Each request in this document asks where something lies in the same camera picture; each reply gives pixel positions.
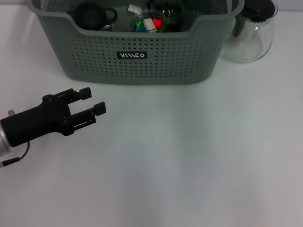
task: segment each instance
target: basket label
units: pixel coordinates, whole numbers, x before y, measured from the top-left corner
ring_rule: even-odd
[[[147,59],[146,51],[117,51],[118,59]]]

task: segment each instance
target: robotic arm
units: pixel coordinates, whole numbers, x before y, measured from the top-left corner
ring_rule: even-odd
[[[0,157],[30,140],[51,132],[59,132],[64,136],[72,135],[76,130],[96,123],[96,116],[106,113],[105,103],[94,105],[93,108],[71,115],[68,104],[91,98],[90,88],[79,92],[69,89],[56,95],[47,95],[42,103],[30,110],[14,114],[0,121]],[[0,167],[20,161],[13,158],[0,163]]]

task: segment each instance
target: cable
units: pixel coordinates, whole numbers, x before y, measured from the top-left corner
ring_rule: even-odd
[[[27,155],[27,153],[29,151],[29,146],[30,146],[30,144],[29,144],[29,142],[27,142],[27,149],[26,149],[25,153],[20,157],[20,160],[23,159],[25,157],[25,155]]]
[[[27,155],[27,153],[29,151],[29,147],[30,147],[30,144],[29,144],[29,142],[27,142],[27,149],[26,149],[26,151],[24,152],[24,154],[21,157],[15,157],[15,158],[8,159],[8,160],[5,160],[3,162],[0,162],[0,168],[8,166],[10,164],[13,164],[13,163],[18,162],[21,159],[23,159],[25,157],[25,155]]]

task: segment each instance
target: glass teapot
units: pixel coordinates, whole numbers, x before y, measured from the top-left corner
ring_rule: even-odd
[[[274,38],[274,0],[245,0],[224,42],[222,55],[232,61],[253,62],[270,49]]]

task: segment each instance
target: black lid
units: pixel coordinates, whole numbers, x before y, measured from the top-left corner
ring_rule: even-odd
[[[270,19],[275,11],[275,4],[271,0],[245,0],[244,9],[240,15],[260,23]]]

